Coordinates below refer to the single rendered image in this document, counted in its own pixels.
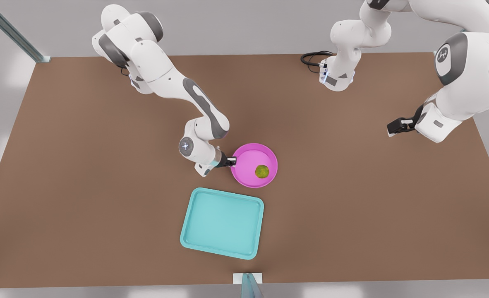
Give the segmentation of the pink round plate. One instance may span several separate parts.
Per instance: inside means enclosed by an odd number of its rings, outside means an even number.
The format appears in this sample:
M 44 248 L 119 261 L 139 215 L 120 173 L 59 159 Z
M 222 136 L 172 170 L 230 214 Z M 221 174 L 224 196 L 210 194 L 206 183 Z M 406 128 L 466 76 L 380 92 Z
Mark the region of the pink round plate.
M 248 143 L 239 147 L 234 157 L 237 163 L 231 167 L 233 177 L 241 185 L 248 188 L 261 188 L 275 179 L 278 171 L 278 160 L 275 153 L 263 144 Z M 270 174 L 265 179 L 260 179 L 255 175 L 255 169 L 258 165 L 266 165 Z

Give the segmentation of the turquoise rectangular tray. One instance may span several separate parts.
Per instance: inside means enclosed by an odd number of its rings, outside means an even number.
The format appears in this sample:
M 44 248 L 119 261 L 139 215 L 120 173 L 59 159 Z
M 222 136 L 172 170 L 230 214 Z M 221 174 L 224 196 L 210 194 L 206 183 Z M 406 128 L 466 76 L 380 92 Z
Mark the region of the turquoise rectangular tray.
M 244 260 L 256 257 L 265 205 L 260 198 L 208 188 L 190 195 L 182 246 Z

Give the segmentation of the silver frame post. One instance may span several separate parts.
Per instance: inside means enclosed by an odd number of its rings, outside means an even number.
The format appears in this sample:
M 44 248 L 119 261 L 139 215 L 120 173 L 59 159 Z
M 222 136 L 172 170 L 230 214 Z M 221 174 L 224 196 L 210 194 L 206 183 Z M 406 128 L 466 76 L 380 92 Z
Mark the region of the silver frame post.
M 233 284 L 241 285 L 240 298 L 264 298 L 259 288 L 262 283 L 262 273 L 233 273 Z
M 1 13 L 0 13 L 0 30 L 4 32 L 25 54 L 27 54 L 35 63 L 48 63 L 50 56 L 44 56 L 40 53 Z

